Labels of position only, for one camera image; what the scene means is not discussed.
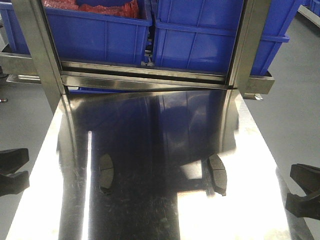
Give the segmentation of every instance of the stainless steel tabletop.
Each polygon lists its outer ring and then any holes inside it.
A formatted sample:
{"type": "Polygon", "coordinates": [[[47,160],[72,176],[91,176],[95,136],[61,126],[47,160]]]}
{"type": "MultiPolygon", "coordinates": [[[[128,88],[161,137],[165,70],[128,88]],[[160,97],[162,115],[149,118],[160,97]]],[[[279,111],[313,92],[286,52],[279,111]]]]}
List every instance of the stainless steel tabletop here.
{"type": "Polygon", "coordinates": [[[7,240],[295,239],[276,169],[237,90],[64,96],[7,240]]]}

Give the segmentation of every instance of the stacked blue crates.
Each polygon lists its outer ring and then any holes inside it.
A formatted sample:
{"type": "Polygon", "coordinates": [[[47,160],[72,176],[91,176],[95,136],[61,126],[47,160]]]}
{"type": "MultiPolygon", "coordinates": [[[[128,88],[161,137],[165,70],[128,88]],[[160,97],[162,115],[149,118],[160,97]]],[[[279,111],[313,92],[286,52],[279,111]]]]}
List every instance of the stacked blue crates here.
{"type": "Polygon", "coordinates": [[[302,1],[302,5],[305,6],[305,7],[309,7],[310,3],[311,3],[311,0],[303,0],[302,1]]]}
{"type": "MultiPolygon", "coordinates": [[[[273,0],[252,75],[264,76],[302,0],[273,0]]],[[[155,15],[153,61],[156,66],[226,73],[232,57],[243,1],[159,0],[155,15]]]]}
{"type": "Polygon", "coordinates": [[[311,0],[310,10],[320,17],[320,0],[311,0]]]}
{"type": "MultiPolygon", "coordinates": [[[[130,0],[77,0],[91,6],[121,6],[130,0]]],[[[141,19],[46,7],[59,57],[141,65],[149,26],[152,25],[149,0],[138,0],[141,19]]],[[[29,54],[12,3],[0,1],[0,13],[13,53],[29,54]]]]}

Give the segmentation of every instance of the stainless steel post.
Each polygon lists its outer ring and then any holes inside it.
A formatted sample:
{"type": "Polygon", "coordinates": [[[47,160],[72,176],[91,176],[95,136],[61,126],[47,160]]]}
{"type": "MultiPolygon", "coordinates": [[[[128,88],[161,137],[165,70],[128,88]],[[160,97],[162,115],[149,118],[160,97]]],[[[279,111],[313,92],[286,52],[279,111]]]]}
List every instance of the stainless steel post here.
{"type": "Polygon", "coordinates": [[[12,0],[12,5],[40,77],[45,95],[54,112],[65,93],[61,64],[41,0],[12,0]]]}
{"type": "Polygon", "coordinates": [[[244,0],[226,84],[243,95],[256,58],[271,0],[244,0]]]}

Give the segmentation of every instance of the red item in crate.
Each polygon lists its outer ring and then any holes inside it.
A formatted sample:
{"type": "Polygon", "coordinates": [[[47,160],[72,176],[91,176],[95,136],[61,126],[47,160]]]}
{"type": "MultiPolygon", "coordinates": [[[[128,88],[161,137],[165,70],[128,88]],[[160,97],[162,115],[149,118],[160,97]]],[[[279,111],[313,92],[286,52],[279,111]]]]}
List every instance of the red item in crate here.
{"type": "Polygon", "coordinates": [[[79,11],[115,15],[127,18],[139,18],[139,7],[137,0],[125,3],[123,6],[90,6],[88,4],[82,4],[79,11]]]}
{"type": "Polygon", "coordinates": [[[42,0],[44,7],[56,9],[78,10],[79,6],[75,4],[74,0],[42,0]]]}
{"type": "Polygon", "coordinates": [[[89,13],[107,14],[135,19],[140,18],[137,0],[127,2],[123,6],[91,6],[82,4],[80,7],[77,5],[76,0],[42,0],[42,2],[44,7],[50,8],[79,10],[89,13]]]}

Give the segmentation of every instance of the epoxy floor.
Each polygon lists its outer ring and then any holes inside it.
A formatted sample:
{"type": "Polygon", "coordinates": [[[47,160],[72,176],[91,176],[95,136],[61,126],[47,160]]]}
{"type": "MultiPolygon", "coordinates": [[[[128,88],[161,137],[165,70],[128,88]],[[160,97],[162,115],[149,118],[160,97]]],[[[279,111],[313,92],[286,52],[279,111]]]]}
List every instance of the epoxy floor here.
{"type": "MultiPolygon", "coordinates": [[[[303,195],[290,179],[290,167],[304,163],[320,168],[320,28],[297,15],[270,72],[276,82],[264,101],[246,100],[280,172],[292,193],[303,195]]],[[[40,85],[0,79],[0,150],[28,148],[31,170],[45,138],[52,113],[40,85]]],[[[21,195],[0,197],[0,240],[8,233],[21,195]]],[[[320,239],[320,221],[306,219],[320,239]]]]}

